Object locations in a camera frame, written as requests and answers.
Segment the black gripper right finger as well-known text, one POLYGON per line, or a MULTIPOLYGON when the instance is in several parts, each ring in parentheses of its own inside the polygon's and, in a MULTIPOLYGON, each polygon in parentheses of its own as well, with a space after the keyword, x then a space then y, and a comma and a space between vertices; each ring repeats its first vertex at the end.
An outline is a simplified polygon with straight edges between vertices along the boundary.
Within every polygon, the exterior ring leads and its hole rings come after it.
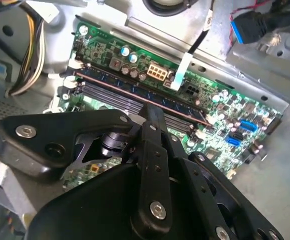
POLYGON ((202 153, 187 155, 178 138, 164 134, 164 143, 193 200, 207 240, 281 240, 283 236, 202 153))

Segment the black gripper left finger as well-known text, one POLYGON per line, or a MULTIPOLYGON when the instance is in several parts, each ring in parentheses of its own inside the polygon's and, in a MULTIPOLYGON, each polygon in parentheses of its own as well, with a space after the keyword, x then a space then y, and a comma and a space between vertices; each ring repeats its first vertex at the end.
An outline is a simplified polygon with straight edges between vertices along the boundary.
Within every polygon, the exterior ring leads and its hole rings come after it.
POLYGON ((20 217, 118 165, 168 168, 162 109, 10 116, 0 121, 0 189, 20 217))

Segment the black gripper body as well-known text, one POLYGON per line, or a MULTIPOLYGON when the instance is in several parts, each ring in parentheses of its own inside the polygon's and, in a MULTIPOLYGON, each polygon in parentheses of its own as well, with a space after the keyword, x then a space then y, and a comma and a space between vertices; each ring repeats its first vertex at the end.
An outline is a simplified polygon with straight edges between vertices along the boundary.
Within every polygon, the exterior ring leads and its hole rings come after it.
POLYGON ((122 164, 46 204, 28 240, 205 240, 191 199, 158 163, 122 164))

